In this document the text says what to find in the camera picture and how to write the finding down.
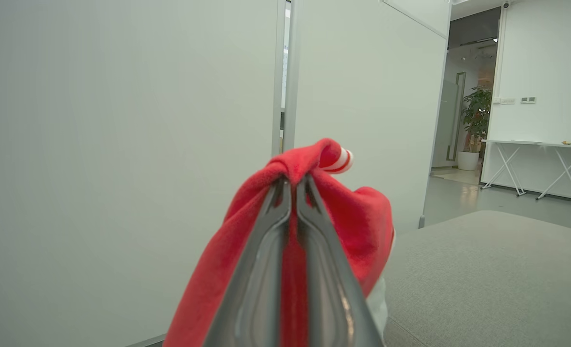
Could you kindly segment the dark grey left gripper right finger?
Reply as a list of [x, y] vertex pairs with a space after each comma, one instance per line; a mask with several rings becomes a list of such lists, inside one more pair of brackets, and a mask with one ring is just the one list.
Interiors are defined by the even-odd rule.
[[296, 188], [307, 268], [308, 345], [381, 347], [380, 332], [311, 175]]

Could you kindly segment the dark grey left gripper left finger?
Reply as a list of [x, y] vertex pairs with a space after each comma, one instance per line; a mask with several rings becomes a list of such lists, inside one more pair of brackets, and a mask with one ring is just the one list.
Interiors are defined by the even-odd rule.
[[266, 193], [204, 347], [280, 345], [283, 251], [291, 213], [290, 182], [281, 176]]

